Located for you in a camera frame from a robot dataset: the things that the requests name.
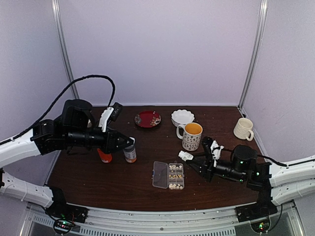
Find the grey lid pill bottle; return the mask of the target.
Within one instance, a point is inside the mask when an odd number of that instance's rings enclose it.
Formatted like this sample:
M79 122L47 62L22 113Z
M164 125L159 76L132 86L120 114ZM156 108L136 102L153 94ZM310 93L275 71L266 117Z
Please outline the grey lid pill bottle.
M123 152L124 152L126 162L134 163L137 160L136 150L135 150L134 145L124 148Z

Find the small white bottle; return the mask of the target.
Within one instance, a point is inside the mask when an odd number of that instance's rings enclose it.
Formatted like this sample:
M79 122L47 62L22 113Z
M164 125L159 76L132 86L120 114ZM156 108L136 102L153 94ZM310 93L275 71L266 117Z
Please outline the small white bottle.
M194 156L186 151L180 151L178 157L183 161L191 161L194 159Z

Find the orange pill bottle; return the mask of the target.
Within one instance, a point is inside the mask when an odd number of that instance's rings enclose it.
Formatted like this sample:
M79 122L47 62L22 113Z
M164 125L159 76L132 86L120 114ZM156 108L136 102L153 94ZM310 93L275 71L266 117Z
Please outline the orange pill bottle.
M103 163L110 163L112 161L112 154L106 154L101 149L97 149L98 155Z

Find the clear plastic pill organizer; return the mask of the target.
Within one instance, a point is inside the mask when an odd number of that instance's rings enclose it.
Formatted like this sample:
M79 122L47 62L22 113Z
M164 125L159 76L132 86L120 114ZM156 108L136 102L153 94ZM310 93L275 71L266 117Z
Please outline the clear plastic pill organizer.
M155 161L153 163L153 174L152 174L152 186L161 189L169 189L168 186L170 183L183 183L185 185L185 175L184 168L182 171L170 171L169 165L182 165L181 163L164 163ZM169 175L171 173L181 174L183 175L182 179L178 178L170 178Z

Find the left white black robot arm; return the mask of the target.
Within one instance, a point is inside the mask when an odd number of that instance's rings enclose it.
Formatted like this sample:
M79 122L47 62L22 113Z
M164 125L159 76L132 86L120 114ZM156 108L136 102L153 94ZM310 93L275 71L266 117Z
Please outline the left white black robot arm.
M122 110L119 103L106 108L100 120L95 121L91 103L73 99L64 104L62 114L54 120L37 121L18 138L0 144L0 165L7 166L22 159L46 155L72 147L97 148L105 154L115 153L134 144L134 140L109 128ZM5 171L0 173L0 193L20 201L32 202L45 208L51 207L59 218L71 213L63 191L59 188L35 185L15 178Z

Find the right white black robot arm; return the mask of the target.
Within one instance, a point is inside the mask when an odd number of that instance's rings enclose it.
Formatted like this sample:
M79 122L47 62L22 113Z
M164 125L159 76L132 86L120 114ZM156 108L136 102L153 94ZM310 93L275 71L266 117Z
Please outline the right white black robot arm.
M252 212L264 216L272 206L315 192L315 158L310 156L296 162L280 163L272 158L258 163L261 156L249 146L238 145L231 150L229 161L221 160L223 146L206 146L203 153L192 155L181 151L178 156L207 181L214 176L245 183L259 192Z

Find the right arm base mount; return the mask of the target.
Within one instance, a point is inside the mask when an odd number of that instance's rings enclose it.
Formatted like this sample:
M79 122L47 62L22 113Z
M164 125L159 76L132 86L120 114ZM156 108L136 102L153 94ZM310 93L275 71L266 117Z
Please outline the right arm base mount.
M278 208L270 204L250 204L236 207L236 214L239 222L251 221L267 217L278 212Z

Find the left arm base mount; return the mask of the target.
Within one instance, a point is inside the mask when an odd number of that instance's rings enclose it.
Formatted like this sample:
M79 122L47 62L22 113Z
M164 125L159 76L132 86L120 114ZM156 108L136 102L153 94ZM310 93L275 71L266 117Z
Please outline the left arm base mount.
M87 208L74 205L66 205L65 207L50 206L45 210L54 218L66 219L75 223L85 223L88 215Z

